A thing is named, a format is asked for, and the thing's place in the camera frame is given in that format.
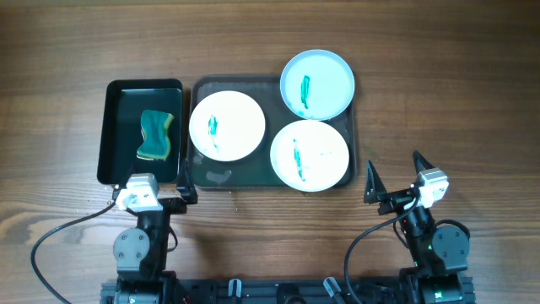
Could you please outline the green yellow sponge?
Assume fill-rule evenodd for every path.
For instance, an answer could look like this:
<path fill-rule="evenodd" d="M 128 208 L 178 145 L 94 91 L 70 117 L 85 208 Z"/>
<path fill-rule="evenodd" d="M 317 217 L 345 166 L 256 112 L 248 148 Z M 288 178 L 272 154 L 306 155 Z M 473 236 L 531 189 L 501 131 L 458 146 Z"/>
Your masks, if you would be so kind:
<path fill-rule="evenodd" d="M 144 110 L 141 115 L 143 143 L 137 149 L 137 157 L 142 160 L 166 160 L 171 143 L 169 127 L 175 117 L 167 112 Z"/>

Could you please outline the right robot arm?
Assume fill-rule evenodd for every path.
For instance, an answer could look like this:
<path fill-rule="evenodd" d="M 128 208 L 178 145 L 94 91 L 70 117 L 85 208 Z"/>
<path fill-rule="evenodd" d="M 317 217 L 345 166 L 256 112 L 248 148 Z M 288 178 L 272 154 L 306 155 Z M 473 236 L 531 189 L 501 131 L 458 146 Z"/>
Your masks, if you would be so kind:
<path fill-rule="evenodd" d="M 380 215 L 394 214 L 394 225 L 410 252 L 414 266 L 400 271 L 398 279 L 407 303 L 474 303 L 473 282 L 467 270 L 469 229 L 455 220 L 436 221 L 430 209 L 446 194 L 447 175 L 418 151 L 413 153 L 417 177 L 408 188 L 386 190 L 375 166 L 366 165 L 364 201 L 378 204 Z"/>

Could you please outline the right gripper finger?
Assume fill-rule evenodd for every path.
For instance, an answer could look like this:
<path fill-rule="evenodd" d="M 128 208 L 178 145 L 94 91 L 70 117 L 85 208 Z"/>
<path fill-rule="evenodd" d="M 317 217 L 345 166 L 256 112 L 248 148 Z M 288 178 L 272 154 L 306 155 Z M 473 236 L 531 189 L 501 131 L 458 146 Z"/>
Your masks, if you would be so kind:
<path fill-rule="evenodd" d="M 366 163 L 366 186 L 364 190 L 364 202 L 366 204 L 376 204 L 387 200 L 387 190 L 375 169 L 373 163 L 369 160 Z"/>
<path fill-rule="evenodd" d="M 413 164 L 417 173 L 435 168 L 417 150 L 413 152 Z"/>

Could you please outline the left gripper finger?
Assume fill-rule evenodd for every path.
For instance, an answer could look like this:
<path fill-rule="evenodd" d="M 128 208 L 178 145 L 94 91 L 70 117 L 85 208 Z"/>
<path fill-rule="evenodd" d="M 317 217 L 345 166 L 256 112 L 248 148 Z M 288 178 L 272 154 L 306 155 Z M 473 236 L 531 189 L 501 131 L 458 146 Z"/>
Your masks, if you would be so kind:
<path fill-rule="evenodd" d="M 114 185 L 112 198 L 117 198 L 120 194 L 120 191 L 127 187 L 127 182 L 133 173 L 134 173 L 134 167 L 130 166 L 127 169 L 127 171 L 121 176 L 120 181 Z"/>
<path fill-rule="evenodd" d="M 179 166 L 175 189 L 180 194 L 184 204 L 197 204 L 197 190 L 193 183 L 191 173 L 189 172 L 189 161 L 187 158 L 183 159 Z"/>

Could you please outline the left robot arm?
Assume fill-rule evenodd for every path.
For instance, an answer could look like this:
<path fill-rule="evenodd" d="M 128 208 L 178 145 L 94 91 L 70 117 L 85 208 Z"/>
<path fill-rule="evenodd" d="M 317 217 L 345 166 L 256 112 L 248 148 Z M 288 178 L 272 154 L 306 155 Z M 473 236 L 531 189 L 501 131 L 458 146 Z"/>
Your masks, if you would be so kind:
<path fill-rule="evenodd" d="M 114 241 L 116 283 L 103 286 L 102 303 L 190 303 L 186 288 L 176 273 L 165 269 L 172 251 L 169 237 L 173 214 L 185 214 L 189 204 L 197 203 L 197 191 L 188 172 L 189 161 L 179 162 L 176 191 L 178 197 L 159 198 L 159 183 L 152 173 L 130 174 L 114 192 L 120 210 L 129 211 L 137 224 L 120 233 Z"/>

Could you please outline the white plate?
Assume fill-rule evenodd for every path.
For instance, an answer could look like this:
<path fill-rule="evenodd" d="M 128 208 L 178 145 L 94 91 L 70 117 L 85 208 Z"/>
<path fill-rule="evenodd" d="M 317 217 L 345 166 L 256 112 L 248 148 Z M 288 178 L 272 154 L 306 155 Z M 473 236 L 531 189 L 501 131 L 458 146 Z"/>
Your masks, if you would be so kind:
<path fill-rule="evenodd" d="M 205 97 L 193 110 L 189 135 L 199 152 L 229 162 L 247 157 L 266 131 L 262 108 L 249 95 L 225 90 Z"/>
<path fill-rule="evenodd" d="M 274 137 L 272 168 L 287 186 L 301 192 L 320 192 L 338 184 L 349 166 L 343 136 L 319 121 L 291 122 Z"/>
<path fill-rule="evenodd" d="M 304 51 L 284 67 L 279 80 L 284 104 L 298 117 L 326 121 L 351 104 L 355 79 L 351 67 L 336 53 Z"/>

